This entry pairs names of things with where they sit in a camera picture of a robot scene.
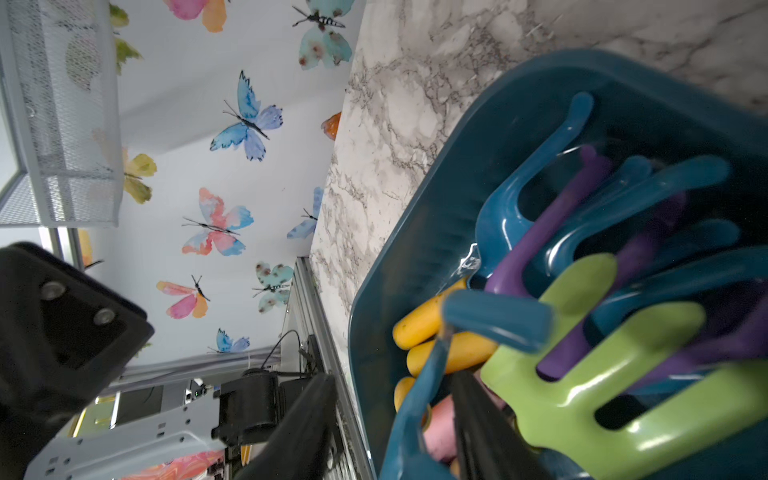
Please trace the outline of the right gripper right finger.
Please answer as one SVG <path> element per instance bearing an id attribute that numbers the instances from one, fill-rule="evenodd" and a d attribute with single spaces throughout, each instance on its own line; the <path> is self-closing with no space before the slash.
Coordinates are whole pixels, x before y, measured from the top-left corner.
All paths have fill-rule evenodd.
<path id="1" fill-rule="evenodd" d="M 459 372 L 453 376 L 452 398 L 462 479 L 551 477 L 472 374 Z"/>

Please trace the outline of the teal rake yellow handle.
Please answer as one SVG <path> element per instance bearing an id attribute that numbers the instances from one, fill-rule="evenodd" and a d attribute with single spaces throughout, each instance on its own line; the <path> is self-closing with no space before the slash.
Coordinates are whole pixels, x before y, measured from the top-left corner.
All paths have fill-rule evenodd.
<path id="1" fill-rule="evenodd" d="M 487 198 L 475 224 L 477 264 L 447 288 L 482 288 L 502 260 L 518 251 L 518 244 L 534 227 L 543 209 L 560 203 L 554 195 L 580 204 L 600 187 L 613 170 L 612 161 L 582 144 L 567 148 L 582 133 L 595 106 L 594 96 L 573 96 L 563 123 Z"/>

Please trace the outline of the blue claw rake yellow handle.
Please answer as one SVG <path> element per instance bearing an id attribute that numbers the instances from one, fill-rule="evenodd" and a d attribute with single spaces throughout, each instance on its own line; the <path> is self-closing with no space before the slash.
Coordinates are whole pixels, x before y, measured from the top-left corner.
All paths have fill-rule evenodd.
<path id="1" fill-rule="evenodd" d="M 498 295 L 482 290 L 455 290 L 442 297 L 437 309 L 437 332 L 420 373 L 401 396 L 387 442 L 380 479 L 403 479 L 407 463 L 424 461 L 440 479 L 448 472 L 432 460 L 423 438 L 422 422 L 447 373 L 455 346 L 465 338 L 478 339 L 496 350 L 508 346 L 523 353 L 540 351 L 551 337 L 554 309 L 534 298 Z"/>
<path id="2" fill-rule="evenodd" d="M 767 356 L 767 247 L 725 251 L 647 277 L 609 296 L 591 316 L 599 338 L 614 332 L 630 312 L 654 303 L 750 281 L 746 294 L 730 297 L 698 336 L 630 388 L 632 391 L 717 364 Z"/>

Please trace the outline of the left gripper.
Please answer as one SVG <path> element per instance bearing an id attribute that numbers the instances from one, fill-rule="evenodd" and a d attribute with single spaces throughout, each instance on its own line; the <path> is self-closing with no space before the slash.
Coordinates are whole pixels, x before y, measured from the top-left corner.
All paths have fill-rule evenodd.
<path id="1" fill-rule="evenodd" d="M 22 478 L 153 333 L 142 308 L 38 245 L 2 248 L 2 478 Z"/>

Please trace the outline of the teal plastic storage box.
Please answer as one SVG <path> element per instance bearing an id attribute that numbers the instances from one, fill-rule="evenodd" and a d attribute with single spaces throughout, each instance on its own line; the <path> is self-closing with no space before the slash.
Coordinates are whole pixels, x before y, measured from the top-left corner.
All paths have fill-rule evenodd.
<path id="1" fill-rule="evenodd" d="M 746 241 L 766 242 L 765 115 L 600 50 L 559 51 L 513 68 L 463 115 L 354 300 L 348 358 L 374 471 L 395 418 L 394 388 L 406 373 L 393 326 L 447 283 L 474 242 L 486 198 L 564 122 L 579 92 L 595 100 L 581 141 L 606 146 L 612 159 L 729 161 L 726 184 L 694 194 L 687 217 L 727 216 Z"/>

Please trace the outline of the green rake wooden handle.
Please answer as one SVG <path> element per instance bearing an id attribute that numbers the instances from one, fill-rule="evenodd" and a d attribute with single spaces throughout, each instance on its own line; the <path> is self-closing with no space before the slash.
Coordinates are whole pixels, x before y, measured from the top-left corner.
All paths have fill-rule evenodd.
<path id="1" fill-rule="evenodd" d="M 725 440 L 767 416 L 767 364 L 749 360 L 714 373 L 609 430 L 596 411 L 691 340 L 705 321 L 690 296 L 641 307 L 556 382 L 536 371 L 541 353 L 502 346 L 485 363 L 485 385 L 514 411 L 524 440 L 570 457 L 596 479 L 641 479 Z"/>

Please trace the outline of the purple fork pink handle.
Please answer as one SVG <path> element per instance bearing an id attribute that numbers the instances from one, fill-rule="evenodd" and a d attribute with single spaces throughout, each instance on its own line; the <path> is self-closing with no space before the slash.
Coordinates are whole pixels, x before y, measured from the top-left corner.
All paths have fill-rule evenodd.
<path id="1" fill-rule="evenodd" d="M 607 298 L 542 360 L 541 375 L 561 379 L 634 310 L 736 283 L 745 286 L 707 317 L 687 345 L 630 390 L 674 392 L 682 389 L 682 376 L 710 365 L 766 357 L 766 246 L 732 249 L 740 230 L 718 219 L 674 233 L 685 204 L 685 194 L 663 201 L 644 230 L 625 244 Z"/>

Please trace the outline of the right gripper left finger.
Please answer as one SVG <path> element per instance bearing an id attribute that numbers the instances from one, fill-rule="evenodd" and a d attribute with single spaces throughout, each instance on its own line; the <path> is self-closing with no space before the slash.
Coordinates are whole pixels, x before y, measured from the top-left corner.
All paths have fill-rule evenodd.
<path id="1" fill-rule="evenodd" d="M 326 471 L 337 403 L 335 378 L 315 376 L 259 455 L 237 479 L 320 479 Z"/>

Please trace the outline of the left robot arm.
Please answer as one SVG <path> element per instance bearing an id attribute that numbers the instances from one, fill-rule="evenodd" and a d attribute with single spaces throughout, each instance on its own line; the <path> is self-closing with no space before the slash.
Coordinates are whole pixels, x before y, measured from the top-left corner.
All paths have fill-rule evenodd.
<path id="1" fill-rule="evenodd" d="M 220 392 L 108 432 L 61 430 L 152 336 L 136 304 L 41 247 L 1 251 L 1 475 L 119 479 L 249 443 L 260 397 L 244 376 Z"/>

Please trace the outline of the purple rake pink handle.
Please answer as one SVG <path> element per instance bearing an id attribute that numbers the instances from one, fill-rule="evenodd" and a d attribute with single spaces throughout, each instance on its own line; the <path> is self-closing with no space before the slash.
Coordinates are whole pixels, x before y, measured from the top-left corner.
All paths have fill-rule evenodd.
<path id="1" fill-rule="evenodd" d="M 583 168 L 544 210 L 533 226 L 504 257 L 485 285 L 492 298 L 501 295 L 529 297 L 523 273 L 539 252 L 544 253 L 550 278 L 569 267 L 583 242 L 650 207 L 655 210 L 639 233 L 617 255 L 616 291 L 648 267 L 662 241 L 677 226 L 687 202 L 686 189 L 677 188 L 662 171 L 649 176 L 649 161 L 627 159 L 613 175 L 610 162 L 588 147 L 581 154 Z M 647 176 L 632 184 L 632 175 Z"/>

